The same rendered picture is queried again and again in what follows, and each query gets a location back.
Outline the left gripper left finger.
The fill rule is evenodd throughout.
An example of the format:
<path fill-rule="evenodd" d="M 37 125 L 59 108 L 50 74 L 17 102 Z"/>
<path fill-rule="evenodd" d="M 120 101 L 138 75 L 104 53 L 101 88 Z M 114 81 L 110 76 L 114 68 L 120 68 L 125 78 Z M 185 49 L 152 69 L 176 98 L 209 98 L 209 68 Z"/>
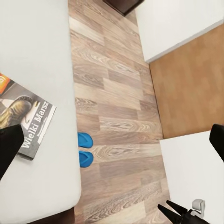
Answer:
<path fill-rule="evenodd" d="M 20 124 L 0 129 L 0 180 L 24 142 Z"/>

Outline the sandal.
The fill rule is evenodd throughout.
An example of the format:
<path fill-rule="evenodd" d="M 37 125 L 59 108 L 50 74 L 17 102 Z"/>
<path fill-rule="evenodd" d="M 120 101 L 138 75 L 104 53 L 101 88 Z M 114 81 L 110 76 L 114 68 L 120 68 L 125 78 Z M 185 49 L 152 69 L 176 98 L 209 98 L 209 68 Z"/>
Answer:
<path fill-rule="evenodd" d="M 84 148 L 92 148 L 93 147 L 93 139 L 87 133 L 78 133 L 78 144 Z"/>
<path fill-rule="evenodd" d="M 80 162 L 80 167 L 85 168 L 89 167 L 94 160 L 94 156 L 91 152 L 83 152 L 79 151 L 79 162 Z"/>

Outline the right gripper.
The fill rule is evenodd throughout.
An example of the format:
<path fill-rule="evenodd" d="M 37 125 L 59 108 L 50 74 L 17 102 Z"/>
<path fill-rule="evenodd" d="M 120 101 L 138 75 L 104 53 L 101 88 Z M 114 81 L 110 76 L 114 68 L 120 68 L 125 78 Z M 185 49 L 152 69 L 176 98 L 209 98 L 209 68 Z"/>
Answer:
<path fill-rule="evenodd" d="M 209 224 L 207 221 L 191 215 L 192 209 L 186 208 L 167 200 L 166 203 L 173 208 L 171 211 L 164 206 L 158 204 L 158 209 L 173 223 L 173 224 Z"/>

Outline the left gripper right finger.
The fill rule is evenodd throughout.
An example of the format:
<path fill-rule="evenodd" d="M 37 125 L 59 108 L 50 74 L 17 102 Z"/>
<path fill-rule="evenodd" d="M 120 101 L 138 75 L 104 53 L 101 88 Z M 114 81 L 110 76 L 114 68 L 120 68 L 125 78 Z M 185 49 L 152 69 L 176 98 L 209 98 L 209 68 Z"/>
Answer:
<path fill-rule="evenodd" d="M 224 126 L 214 124 L 211 128 L 209 139 L 224 162 Z"/>

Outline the hardback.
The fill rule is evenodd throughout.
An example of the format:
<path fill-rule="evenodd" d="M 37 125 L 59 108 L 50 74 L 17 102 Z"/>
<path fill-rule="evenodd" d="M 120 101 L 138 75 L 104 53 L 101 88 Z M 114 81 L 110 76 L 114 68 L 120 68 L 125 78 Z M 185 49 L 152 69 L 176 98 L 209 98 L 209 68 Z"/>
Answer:
<path fill-rule="evenodd" d="M 20 124 L 24 142 L 17 156 L 32 161 L 56 107 L 0 73 L 0 129 Z"/>

